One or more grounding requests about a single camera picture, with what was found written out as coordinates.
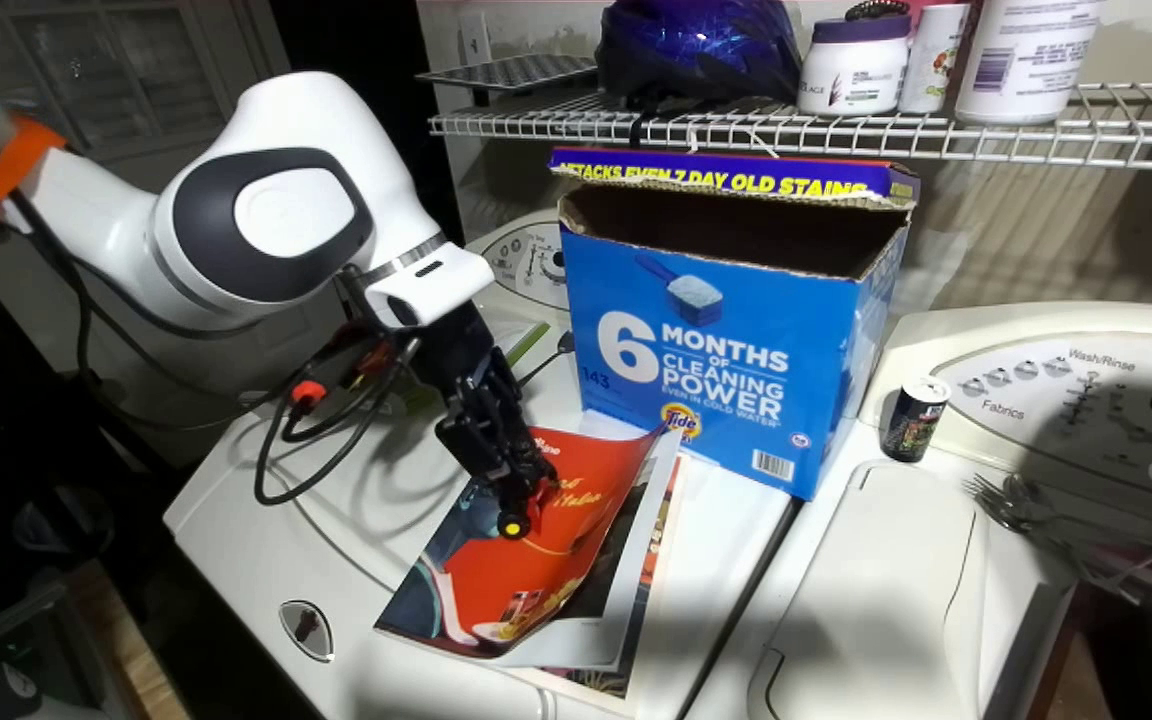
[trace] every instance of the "cardboard box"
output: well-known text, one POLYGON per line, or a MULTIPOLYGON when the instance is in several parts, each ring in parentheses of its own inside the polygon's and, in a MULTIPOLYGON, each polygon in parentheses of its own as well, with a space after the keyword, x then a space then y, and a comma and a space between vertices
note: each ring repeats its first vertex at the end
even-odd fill
POLYGON ((888 336, 895 164, 557 146, 580 394, 810 498, 888 336))

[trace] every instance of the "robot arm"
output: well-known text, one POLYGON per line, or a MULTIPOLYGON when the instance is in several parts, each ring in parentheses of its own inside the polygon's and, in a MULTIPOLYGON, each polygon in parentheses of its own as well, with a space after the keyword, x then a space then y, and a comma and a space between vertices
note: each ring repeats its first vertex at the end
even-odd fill
MULTIPOLYGON (((0 108, 0 164, 20 127, 0 108)), ((551 468, 472 297, 482 256, 439 234, 372 108, 329 71, 251 85, 204 154, 153 195, 69 146, 42 146, 20 191, 64 251, 179 333, 233 333, 306 299, 353 267, 387 333, 414 333, 414 375, 439 388, 439 441, 497 487, 505 531, 527 527, 551 468)), ((0 222, 33 231, 0 204, 0 222)))
MULTIPOLYGON (((0 108, 0 151, 17 139, 0 108)), ((233 333, 298 305, 345 262, 387 329, 427 329, 491 285, 448 243, 372 108, 329 71, 251 85, 204 154, 153 195, 69 146, 23 195, 58 243, 179 333, 233 333)))

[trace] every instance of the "orange package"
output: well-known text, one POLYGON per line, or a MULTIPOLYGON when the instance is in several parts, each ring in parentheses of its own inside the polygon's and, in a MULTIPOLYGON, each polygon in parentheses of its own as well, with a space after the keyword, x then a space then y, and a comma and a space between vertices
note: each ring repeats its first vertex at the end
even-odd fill
POLYGON ((497 537, 491 487, 468 485, 385 607, 380 628, 497 656, 563 612, 637 492, 655 436, 595 441, 540 426, 535 443, 559 485, 531 517, 531 531, 520 538, 497 537))

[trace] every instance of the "label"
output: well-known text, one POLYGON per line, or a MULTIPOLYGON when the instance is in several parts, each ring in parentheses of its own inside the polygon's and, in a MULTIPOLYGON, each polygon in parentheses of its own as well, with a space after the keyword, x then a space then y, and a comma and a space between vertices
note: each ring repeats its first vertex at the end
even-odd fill
POLYGON ((1062 95, 1099 24, 1099 0, 1004 4, 979 47, 976 91, 1062 95))
POLYGON ((799 108, 803 113, 888 113, 895 108, 905 69, 874 63, 874 69, 831 69, 831 63, 809 63, 799 108))
POLYGON ((747 468, 762 473, 762 477, 777 477, 777 478, 791 478, 795 465, 788 454, 777 454, 777 453, 762 453, 755 448, 747 468))
POLYGON ((603 313, 595 341, 603 364, 626 382, 658 382, 683 405, 714 408, 768 426, 779 425, 788 375, 783 349, 759 349, 738 336, 713 336, 683 322, 652 329, 633 313, 603 313))
POLYGON ((938 113, 948 79, 954 71, 963 24, 973 4, 927 4, 918 35, 908 57, 908 77, 898 86, 898 113, 938 113))
POLYGON ((559 164, 559 174, 589 182, 662 182, 698 188, 725 195, 762 195, 762 201, 810 201, 843 204, 872 195, 861 181, 820 181, 820 174, 777 174, 777 172, 702 172, 702 168, 637 168, 637 164, 559 164))
POLYGON ((944 416, 944 405, 938 394, 918 394, 913 388, 898 388, 895 392, 895 405, 893 405, 893 416, 888 416, 888 426, 885 426, 885 453, 893 460, 922 460, 927 443, 930 443, 930 431, 944 416))

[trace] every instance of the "blue helmet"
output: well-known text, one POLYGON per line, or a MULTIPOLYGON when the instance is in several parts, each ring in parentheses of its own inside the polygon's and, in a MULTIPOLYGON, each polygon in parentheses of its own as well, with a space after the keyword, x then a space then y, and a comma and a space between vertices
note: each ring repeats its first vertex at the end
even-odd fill
POLYGON ((783 0, 614 0, 595 63, 620 108, 791 100, 799 85, 783 0))

